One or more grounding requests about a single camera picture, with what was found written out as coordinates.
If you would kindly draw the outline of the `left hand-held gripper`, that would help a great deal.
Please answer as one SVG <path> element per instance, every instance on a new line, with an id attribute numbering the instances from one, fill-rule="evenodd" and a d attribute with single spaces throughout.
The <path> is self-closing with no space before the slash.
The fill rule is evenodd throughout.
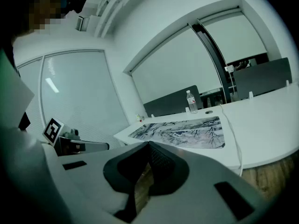
<path id="1" fill-rule="evenodd" d="M 44 138 L 58 156 L 109 150 L 108 143 L 81 140 L 78 130 L 71 129 L 58 119 L 51 118 L 43 131 Z"/>

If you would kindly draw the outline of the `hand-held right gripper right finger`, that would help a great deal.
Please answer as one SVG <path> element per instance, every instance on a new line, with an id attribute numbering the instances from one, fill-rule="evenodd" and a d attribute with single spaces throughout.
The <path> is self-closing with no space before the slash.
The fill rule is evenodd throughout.
<path id="1" fill-rule="evenodd" d="M 149 195 L 162 196 L 176 192 L 189 176 L 187 162 L 163 146 L 148 142 L 149 159 L 154 183 L 149 188 Z"/>

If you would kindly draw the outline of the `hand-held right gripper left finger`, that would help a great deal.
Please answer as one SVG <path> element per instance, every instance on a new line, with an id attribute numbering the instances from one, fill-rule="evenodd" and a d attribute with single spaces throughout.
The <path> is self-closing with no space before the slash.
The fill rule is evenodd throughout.
<path id="1" fill-rule="evenodd" d="M 110 159 L 103 174 L 113 190 L 128 194 L 125 207 L 115 217 L 131 223 L 137 216 L 135 207 L 135 185 L 149 162 L 150 146 L 147 142 Z"/>

